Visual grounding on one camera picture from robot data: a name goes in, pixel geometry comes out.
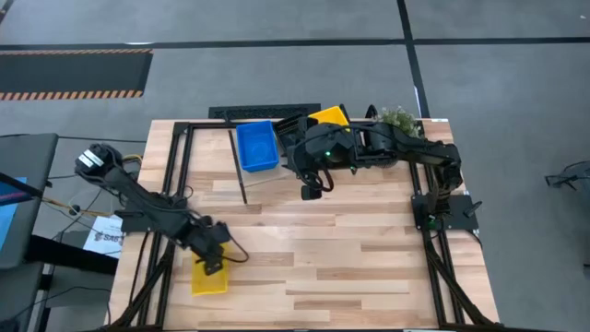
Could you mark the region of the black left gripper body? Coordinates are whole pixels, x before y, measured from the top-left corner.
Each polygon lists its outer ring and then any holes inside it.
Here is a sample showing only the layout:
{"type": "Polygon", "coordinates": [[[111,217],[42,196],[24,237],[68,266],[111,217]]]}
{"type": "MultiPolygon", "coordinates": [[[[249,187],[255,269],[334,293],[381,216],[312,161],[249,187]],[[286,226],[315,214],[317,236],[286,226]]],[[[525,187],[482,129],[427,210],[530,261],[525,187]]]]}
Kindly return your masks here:
{"type": "Polygon", "coordinates": [[[208,226],[198,224],[196,221],[190,221],[188,224],[187,246],[202,258],[207,266],[219,266],[222,264],[225,251],[222,244],[227,243],[229,240],[229,227],[222,221],[217,221],[208,226]]]}

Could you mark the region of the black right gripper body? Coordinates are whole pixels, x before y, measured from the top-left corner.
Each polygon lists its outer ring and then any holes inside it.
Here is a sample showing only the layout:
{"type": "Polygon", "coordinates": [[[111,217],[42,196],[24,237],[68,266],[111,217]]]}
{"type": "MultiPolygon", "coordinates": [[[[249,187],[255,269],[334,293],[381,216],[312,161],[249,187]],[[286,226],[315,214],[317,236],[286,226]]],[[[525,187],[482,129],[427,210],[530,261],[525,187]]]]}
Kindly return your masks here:
{"type": "Polygon", "coordinates": [[[312,126],[312,124],[307,123],[298,124],[295,131],[289,136],[288,168],[293,172],[296,170],[299,170],[299,172],[319,170],[315,157],[307,150],[310,141],[306,140],[306,135],[312,126]]]}

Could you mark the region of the yellow sponge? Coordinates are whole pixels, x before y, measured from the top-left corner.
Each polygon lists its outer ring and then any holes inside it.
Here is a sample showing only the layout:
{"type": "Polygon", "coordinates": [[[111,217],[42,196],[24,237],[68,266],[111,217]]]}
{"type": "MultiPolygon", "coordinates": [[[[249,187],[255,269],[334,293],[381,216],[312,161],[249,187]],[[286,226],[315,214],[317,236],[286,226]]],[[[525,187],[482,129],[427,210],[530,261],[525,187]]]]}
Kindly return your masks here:
{"type": "Polygon", "coordinates": [[[212,275],[205,273],[205,263],[196,254],[192,254],[191,291],[193,296],[225,293],[229,287],[229,267],[225,259],[222,269],[212,275]]]}

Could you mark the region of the black slotted plastic basket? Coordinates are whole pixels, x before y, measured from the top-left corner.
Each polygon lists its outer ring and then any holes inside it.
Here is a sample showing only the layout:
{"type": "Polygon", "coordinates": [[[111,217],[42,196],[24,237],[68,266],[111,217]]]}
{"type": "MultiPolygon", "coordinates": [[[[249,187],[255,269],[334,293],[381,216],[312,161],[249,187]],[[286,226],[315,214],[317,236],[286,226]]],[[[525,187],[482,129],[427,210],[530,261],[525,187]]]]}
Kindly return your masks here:
{"type": "Polygon", "coordinates": [[[273,124],[277,136],[305,137],[307,130],[318,124],[318,121],[306,115],[294,115],[273,124]]]}

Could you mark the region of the yellow slotted plastic basket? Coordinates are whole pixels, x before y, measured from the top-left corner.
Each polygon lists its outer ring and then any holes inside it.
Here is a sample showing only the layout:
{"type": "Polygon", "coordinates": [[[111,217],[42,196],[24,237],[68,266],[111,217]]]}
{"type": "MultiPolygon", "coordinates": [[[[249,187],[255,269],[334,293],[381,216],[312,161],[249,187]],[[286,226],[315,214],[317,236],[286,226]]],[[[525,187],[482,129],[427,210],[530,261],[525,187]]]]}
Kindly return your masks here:
{"type": "Polygon", "coordinates": [[[333,106],[316,113],[311,113],[309,118],[314,119],[317,124],[331,124],[345,126],[349,132],[349,119],[346,111],[340,106],[333,106]]]}

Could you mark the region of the blue slotted plastic basket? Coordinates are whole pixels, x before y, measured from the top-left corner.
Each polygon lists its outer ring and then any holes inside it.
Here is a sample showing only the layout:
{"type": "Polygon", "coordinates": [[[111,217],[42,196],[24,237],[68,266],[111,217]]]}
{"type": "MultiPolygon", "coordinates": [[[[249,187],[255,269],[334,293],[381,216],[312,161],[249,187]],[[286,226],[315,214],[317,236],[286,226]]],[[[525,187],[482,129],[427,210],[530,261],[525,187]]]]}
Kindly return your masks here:
{"type": "Polygon", "coordinates": [[[241,167],[247,172],[274,169],[279,162],[277,142],[271,121],[236,126],[241,167]]]}

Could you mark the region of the black keyboard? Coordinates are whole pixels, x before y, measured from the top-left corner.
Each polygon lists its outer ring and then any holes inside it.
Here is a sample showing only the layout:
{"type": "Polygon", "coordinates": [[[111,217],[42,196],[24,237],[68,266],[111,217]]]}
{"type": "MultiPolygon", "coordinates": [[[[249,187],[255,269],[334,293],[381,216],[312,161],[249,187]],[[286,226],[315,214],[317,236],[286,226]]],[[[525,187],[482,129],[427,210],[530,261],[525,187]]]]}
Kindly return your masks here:
{"type": "Polygon", "coordinates": [[[308,115],[321,110],[320,103],[216,106],[208,109],[209,119],[281,119],[308,115]]]}

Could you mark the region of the black metal rod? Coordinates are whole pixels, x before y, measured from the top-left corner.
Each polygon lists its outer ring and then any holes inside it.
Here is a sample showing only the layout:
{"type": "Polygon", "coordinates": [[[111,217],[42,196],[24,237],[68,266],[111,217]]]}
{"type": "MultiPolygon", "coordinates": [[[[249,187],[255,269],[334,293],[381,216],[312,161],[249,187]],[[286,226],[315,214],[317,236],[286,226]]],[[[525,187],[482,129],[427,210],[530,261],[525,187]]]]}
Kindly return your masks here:
{"type": "Polygon", "coordinates": [[[239,185],[241,195],[242,195],[242,202],[244,205],[247,205],[248,200],[247,200],[247,195],[245,192],[245,187],[243,184],[241,166],[240,166],[240,162],[239,162],[239,158],[238,158],[239,157],[238,156],[238,149],[236,148],[235,139],[234,139],[234,135],[232,133],[232,130],[230,130],[230,129],[228,130],[228,135],[230,138],[231,152],[232,152],[234,166],[235,166],[235,170],[236,170],[236,174],[237,174],[237,178],[238,178],[238,185],[239,185]]]}

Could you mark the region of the green artificial plant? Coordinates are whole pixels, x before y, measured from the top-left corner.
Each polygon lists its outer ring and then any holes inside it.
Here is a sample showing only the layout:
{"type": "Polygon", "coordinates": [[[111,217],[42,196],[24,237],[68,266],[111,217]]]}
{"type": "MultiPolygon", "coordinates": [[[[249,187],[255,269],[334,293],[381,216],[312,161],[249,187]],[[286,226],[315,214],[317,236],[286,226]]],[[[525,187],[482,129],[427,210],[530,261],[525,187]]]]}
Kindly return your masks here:
{"type": "Polygon", "coordinates": [[[382,108],[381,113],[378,115],[378,120],[400,128],[408,136],[420,138],[418,121],[401,106],[395,109],[382,108]]]}

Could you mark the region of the white printed paper sheet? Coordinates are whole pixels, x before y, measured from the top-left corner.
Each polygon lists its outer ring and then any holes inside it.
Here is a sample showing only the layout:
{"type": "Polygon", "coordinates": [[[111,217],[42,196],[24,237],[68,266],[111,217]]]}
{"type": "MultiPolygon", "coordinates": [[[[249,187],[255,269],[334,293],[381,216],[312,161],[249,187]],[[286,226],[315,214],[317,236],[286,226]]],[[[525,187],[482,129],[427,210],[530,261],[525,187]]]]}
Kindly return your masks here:
{"type": "Polygon", "coordinates": [[[97,217],[83,249],[118,259],[123,249],[123,220],[117,216],[97,217]]]}

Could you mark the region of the black desk base bar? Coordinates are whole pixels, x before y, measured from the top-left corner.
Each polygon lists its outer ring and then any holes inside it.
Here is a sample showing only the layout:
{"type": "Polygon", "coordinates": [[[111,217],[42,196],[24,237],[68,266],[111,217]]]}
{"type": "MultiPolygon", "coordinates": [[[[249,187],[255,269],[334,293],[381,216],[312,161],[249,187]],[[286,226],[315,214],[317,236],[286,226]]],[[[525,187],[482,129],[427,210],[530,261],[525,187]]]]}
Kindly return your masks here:
{"type": "Polygon", "coordinates": [[[69,244],[32,235],[24,257],[28,261],[114,275],[118,259],[69,244]]]}

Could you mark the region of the dark grey side desk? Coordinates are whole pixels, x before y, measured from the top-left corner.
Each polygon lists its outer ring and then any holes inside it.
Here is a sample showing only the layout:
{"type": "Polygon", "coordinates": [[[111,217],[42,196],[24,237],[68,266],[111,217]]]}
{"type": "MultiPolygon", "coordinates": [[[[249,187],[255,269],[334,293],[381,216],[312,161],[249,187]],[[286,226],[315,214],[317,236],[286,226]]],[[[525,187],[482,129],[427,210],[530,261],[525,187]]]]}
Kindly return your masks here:
{"type": "MultiPolygon", "coordinates": [[[[58,141],[57,134],[0,137],[0,172],[26,178],[26,184],[41,192],[46,187],[58,141]]],[[[25,261],[41,200],[34,197],[15,205],[9,228],[2,231],[0,213],[0,269],[17,267],[25,261]]]]}

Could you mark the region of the blue screen panel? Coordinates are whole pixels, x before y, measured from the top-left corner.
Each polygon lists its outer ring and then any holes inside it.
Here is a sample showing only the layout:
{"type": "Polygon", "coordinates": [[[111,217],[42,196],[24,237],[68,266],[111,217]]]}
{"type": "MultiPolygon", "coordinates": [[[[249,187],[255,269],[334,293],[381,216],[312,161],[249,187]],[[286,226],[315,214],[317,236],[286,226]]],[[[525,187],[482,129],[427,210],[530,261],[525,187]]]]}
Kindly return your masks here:
{"type": "Polygon", "coordinates": [[[28,192],[0,181],[0,250],[6,242],[18,204],[30,198],[28,192]]]}

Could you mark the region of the black orange-striped floor mat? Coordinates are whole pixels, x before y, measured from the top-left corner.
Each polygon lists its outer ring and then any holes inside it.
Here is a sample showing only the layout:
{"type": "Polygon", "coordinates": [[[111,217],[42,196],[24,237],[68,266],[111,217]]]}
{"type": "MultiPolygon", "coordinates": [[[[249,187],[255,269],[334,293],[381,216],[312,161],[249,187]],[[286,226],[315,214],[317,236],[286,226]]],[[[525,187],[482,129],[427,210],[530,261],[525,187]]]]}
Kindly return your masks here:
{"type": "Polygon", "coordinates": [[[143,96],[151,49],[0,52],[0,101],[143,96]]]}

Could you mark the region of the black floor stand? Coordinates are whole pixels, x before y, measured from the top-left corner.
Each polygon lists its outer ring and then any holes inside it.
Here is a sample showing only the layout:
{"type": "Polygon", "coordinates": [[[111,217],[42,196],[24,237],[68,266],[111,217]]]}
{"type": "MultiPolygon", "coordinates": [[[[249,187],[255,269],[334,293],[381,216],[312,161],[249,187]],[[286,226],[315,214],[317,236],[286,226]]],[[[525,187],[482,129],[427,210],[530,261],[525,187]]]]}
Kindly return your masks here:
{"type": "Polygon", "coordinates": [[[546,175],[544,177],[547,186],[560,188],[563,185],[569,186],[576,190],[573,185],[577,181],[584,183],[586,187],[590,186],[590,160],[577,161],[567,165],[557,174],[546,175]]]}

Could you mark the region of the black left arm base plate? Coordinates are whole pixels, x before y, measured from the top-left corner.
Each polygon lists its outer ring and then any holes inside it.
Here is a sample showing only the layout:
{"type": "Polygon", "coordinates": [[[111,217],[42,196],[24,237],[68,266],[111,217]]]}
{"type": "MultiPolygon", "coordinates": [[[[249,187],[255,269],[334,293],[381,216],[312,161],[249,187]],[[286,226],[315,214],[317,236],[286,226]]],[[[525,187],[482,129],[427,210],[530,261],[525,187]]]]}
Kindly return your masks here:
{"type": "Polygon", "coordinates": [[[122,220],[122,232],[149,232],[156,229],[156,223],[144,212],[115,210],[114,215],[122,220]]]}

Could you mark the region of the black aluminium table frame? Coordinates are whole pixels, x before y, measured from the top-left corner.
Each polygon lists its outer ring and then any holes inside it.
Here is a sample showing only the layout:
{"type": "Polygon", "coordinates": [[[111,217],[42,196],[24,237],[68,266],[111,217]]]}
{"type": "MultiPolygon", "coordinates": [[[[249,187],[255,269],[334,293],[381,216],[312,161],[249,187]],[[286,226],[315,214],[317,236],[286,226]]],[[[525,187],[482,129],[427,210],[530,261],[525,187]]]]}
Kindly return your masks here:
{"type": "Polygon", "coordinates": [[[233,236],[229,288],[193,296],[192,255],[177,250],[133,319],[124,316],[166,241],[124,241],[110,305],[114,332],[500,332],[482,250],[463,231],[416,228],[411,197],[420,167],[335,172],[336,189],[304,201],[290,172],[242,174],[228,130],[213,120],[152,123],[139,182],[187,196],[233,236]]]}

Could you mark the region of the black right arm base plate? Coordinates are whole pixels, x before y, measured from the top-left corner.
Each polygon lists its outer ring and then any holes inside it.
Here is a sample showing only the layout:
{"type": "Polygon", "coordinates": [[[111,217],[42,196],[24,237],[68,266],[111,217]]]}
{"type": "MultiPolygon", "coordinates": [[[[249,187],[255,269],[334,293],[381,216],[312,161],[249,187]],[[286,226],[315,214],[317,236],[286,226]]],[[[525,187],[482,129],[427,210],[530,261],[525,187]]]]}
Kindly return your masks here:
{"type": "Polygon", "coordinates": [[[476,211],[481,205],[481,201],[473,202],[471,196],[451,195],[449,197],[450,210],[440,217],[435,217],[433,212],[428,211],[427,196],[411,197],[416,228],[427,231],[477,230],[479,226],[476,211]]]}

